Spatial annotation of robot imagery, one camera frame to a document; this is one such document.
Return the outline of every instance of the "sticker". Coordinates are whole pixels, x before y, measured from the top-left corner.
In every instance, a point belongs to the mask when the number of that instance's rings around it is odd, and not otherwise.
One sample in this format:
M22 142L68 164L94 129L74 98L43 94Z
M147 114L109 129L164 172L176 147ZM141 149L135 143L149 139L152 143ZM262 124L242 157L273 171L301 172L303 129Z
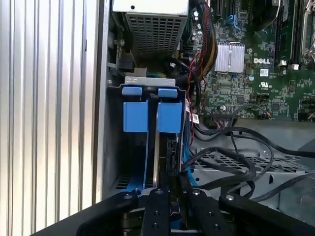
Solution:
M268 69L260 69L260 76L261 77L269 77L269 70Z
M198 115L192 114L192 122L195 124L200 124Z
M188 99L186 99L186 111L190 113L190 107L189 107Z

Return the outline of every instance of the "perforated metal panel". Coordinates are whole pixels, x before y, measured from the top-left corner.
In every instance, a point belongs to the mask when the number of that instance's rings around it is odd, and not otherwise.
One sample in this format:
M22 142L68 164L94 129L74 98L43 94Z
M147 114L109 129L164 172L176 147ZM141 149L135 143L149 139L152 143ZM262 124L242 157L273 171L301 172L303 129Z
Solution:
M177 49L186 17L126 14L142 56L171 56Z
M270 156L253 156L253 157L246 157L250 161L255 164L256 170L262 171L269 163ZM226 157L221 154L208 154L204 157L204 159L208 162L214 164L220 164L221 166L232 167L238 170L245 170L246 167L241 163ZM275 156L274 162L269 169L269 172L280 172L280 173L314 173L313 170L301 165L298 163L298 157L294 156ZM198 169L211 169L208 167L207 163L203 161L197 161L196 168Z

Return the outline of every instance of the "black cable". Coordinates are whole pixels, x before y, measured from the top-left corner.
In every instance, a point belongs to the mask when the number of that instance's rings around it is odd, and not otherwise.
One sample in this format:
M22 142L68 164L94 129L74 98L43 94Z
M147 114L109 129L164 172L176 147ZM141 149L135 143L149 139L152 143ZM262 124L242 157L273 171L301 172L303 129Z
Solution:
M261 108L260 106L258 106L258 105L256 105L256 104L244 104L244 105L238 107L238 108L233 112L233 114L232 114L232 116L231 116L231 119L228 121L227 127L232 127L232 126L233 126L233 122L234 122L234 120L236 119L237 114L238 114L241 110L243 110L244 108L246 108L246 107L254 107L254 108L257 108L257 109L261 110L261 111L264 112L264 113L269 114L265 109ZM211 135L219 134L222 130L225 130L225 129L226 129L226 128L220 128L220 129L216 129L216 130L211 130L211 129L203 130L203 129L200 128L200 126L199 126L198 124L195 124L195 127L196 127L196 130L197 130L200 134L203 134L203 135L206 135L206 136L211 136ZM206 140L203 140L203 139L200 139L200 140L205 141L205 142L210 142L210 141L212 141L213 139L210 138L210 139L206 139Z
M232 143L233 143L235 152L239 154L238 149L237 149L237 146L236 146L236 143L235 143L235 140L234 140L233 132L230 134L230 137L231 137L231 141L232 141Z
M268 164L265 166L265 168L262 170L262 172L260 172L260 174L257 175L257 176L253 179L254 182L258 181L258 180L270 169L270 167L272 166L272 163L274 162L275 154L274 154L272 148L271 148L265 141L262 141L262 140L260 140L260 139L258 139L258 138L255 138L255 137L246 137L246 136L242 136L242 135L234 135L234 138L254 140L254 141L256 141L256 142L259 142L259 143L261 143L261 144L264 144L264 145L269 149L270 155L271 155L271 156L270 156L270 161L269 161ZM239 188L242 188L242 187L244 187L245 185L246 185L246 183L241 183L241 184L239 184L239 185L237 185L237 186L231 188L231 189L229 190L229 192L234 192L235 190L237 190L237 189L239 189ZM244 197L247 197L247 198L250 198L251 196L252 196L251 191L244 195Z
M181 67L183 70L185 70L187 73L191 73L192 80L195 82L196 86L196 100L194 104L194 108L199 108L200 101L201 101L201 86L200 86L200 80L198 79L197 75L182 61L177 60L175 58L167 58L166 61L168 63L174 63L175 65Z
M209 148L206 148L206 149L200 151L199 153L194 155L190 160L186 161L182 165L182 171L185 170L191 164L193 164L195 161L203 158L206 154L210 154L212 152L219 152L225 156L232 158L233 160L236 160L236 161L242 163L243 165L245 165L248 168L248 172L244 173L243 175L220 178L220 179L214 180L210 183L199 186L199 188L211 190L211 189L215 189L215 188L226 186L226 185L232 185L232 184L236 184L236 183L242 183L245 181L251 181L256 177L256 169L255 169L254 163L252 163L251 161L246 159L243 155L234 153L232 151L226 150L226 149L221 148L221 147L209 147Z
M234 175L243 175L244 172L240 171L240 170L237 170L233 167L227 167L227 166L222 166L222 165L218 165L218 164L214 164L214 163L211 163L211 162L208 162L206 161L205 159L200 159L199 162L201 164L204 164L204 165L207 165L207 167L209 168L212 168L214 170L218 170L218 171L223 171L223 172L228 172L228 173L231 173L231 174L234 174ZM254 190L255 190L255 183L254 181L246 181L246 183L248 184L248 186L251 188L250 192L248 192L246 194L246 197L247 198L250 198L253 193L254 193Z
M298 182L301 182L307 178L311 178L311 177L315 177L315 173L313 174L306 174L306 175L302 175L302 176L298 176L295 178L292 178L286 182L284 182L283 184L279 185L278 187L274 188L273 190L269 191L268 193L265 193L259 197L253 198L251 199L254 202L261 202L261 201L265 201L267 199L272 198L273 196L277 195L278 193L280 193L281 191L292 187L293 185L295 185Z
M188 149L189 149L189 152L191 153L191 155L195 155L196 153L191 149L191 146L190 146L190 141L189 141L189 137L190 137L190 130L188 129L189 127L189 118L187 117L186 118L186 126L185 126L185 130L186 130L186 141L187 141L187 145L188 145Z
M294 150L285 149L285 148L283 148L283 147L273 143L271 140L269 140L265 136L259 134L258 132L254 131L254 130L251 130L251 129L248 129L248 128L244 128L244 127L228 127L228 128L225 128L223 130L220 130L218 132L218 134L216 134L215 136L213 136L213 137L211 137L209 139L203 140L203 141L204 142L211 142L211 141L217 139L218 137L220 137L220 136L222 136L224 134L228 134L228 133L230 133L232 131L243 132L243 133L248 133L250 135L253 135L254 137L264 141L267 145L273 147L275 150L277 150L279 152L282 152L284 154L287 154L287 155L315 158L315 152L294 151Z

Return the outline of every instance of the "chip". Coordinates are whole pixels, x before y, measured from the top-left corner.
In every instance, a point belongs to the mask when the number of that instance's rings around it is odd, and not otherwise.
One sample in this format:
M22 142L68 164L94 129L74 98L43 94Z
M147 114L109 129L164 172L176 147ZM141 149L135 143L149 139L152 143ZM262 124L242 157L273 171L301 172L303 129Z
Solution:
M280 104L279 103L273 103L271 110L275 111L275 112L279 111L280 110Z
M237 96L236 103L237 104L244 104L244 97L243 96Z

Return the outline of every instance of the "capacitor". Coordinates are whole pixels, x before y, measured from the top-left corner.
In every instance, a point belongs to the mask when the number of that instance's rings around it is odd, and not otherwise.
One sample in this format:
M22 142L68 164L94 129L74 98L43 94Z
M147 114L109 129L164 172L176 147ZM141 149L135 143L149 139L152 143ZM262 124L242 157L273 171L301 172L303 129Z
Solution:
M254 75L249 75L249 76L247 77L247 81L248 81L248 82L253 82L254 79L255 79L255 76L254 76Z

